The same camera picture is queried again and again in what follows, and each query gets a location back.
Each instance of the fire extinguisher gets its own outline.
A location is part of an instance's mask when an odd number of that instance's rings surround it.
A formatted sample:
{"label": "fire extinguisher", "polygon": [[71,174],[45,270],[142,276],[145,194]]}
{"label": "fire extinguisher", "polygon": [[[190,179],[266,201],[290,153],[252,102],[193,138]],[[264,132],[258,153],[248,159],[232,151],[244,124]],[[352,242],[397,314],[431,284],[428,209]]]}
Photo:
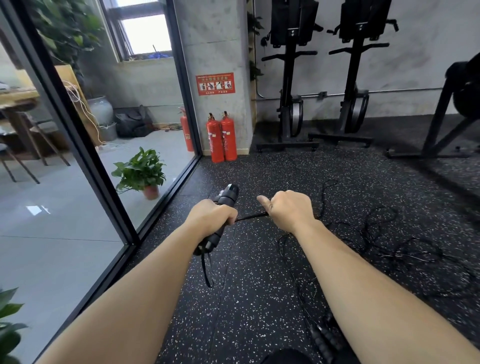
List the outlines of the fire extinguisher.
{"label": "fire extinguisher", "polygon": [[212,162],[223,162],[225,157],[223,155],[222,130],[220,129],[220,122],[215,120],[211,112],[209,115],[207,132],[208,142],[210,144],[210,152],[212,153]]}
{"label": "fire extinguisher", "polygon": [[190,137],[190,128],[188,127],[187,113],[185,112],[185,107],[182,106],[180,112],[183,114],[180,118],[181,128],[183,130],[183,136],[185,137],[185,144],[187,145],[187,150],[193,152],[193,143],[192,138]]}
{"label": "fire extinguisher", "polygon": [[227,112],[223,112],[223,118],[220,122],[222,127],[223,150],[226,160],[237,159],[237,142],[235,140],[235,124]]}

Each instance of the window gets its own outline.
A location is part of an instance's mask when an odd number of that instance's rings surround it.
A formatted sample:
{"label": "window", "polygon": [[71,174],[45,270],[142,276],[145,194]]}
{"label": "window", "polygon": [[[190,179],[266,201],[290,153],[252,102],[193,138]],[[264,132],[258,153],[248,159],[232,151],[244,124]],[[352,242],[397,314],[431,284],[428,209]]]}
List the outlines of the window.
{"label": "window", "polygon": [[158,0],[102,0],[122,61],[172,56],[164,7]]}

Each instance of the glass wall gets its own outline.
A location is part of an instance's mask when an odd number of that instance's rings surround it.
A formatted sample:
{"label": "glass wall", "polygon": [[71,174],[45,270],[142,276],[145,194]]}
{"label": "glass wall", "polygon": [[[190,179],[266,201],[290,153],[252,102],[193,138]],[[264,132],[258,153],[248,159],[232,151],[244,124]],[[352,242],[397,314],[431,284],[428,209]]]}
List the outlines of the glass wall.
{"label": "glass wall", "polygon": [[0,295],[23,303],[1,319],[28,326],[10,355],[30,364],[107,288],[201,151],[161,2],[7,0],[0,30]]}

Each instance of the gray bucket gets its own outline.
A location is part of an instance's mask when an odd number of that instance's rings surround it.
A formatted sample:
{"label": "gray bucket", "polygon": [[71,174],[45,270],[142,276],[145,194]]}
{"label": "gray bucket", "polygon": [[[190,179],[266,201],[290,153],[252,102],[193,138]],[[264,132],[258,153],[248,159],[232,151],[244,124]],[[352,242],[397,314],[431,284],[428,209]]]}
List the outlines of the gray bucket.
{"label": "gray bucket", "polygon": [[100,139],[104,142],[113,142],[117,139],[117,123],[113,123],[109,126],[100,126]]}

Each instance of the jump rope handle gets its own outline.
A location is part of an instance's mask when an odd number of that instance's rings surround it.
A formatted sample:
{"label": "jump rope handle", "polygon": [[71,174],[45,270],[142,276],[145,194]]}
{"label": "jump rope handle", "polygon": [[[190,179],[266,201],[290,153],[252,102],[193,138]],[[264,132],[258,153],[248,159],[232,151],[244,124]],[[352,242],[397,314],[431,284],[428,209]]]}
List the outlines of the jump rope handle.
{"label": "jump rope handle", "polygon": [[[229,184],[225,190],[221,191],[220,194],[213,199],[217,205],[227,205],[230,207],[234,207],[237,198],[239,197],[239,187],[236,184]],[[207,236],[203,239],[200,244],[196,247],[195,251],[193,252],[194,255],[205,255],[211,253],[222,238],[223,230],[227,222],[215,231],[212,235]]]}

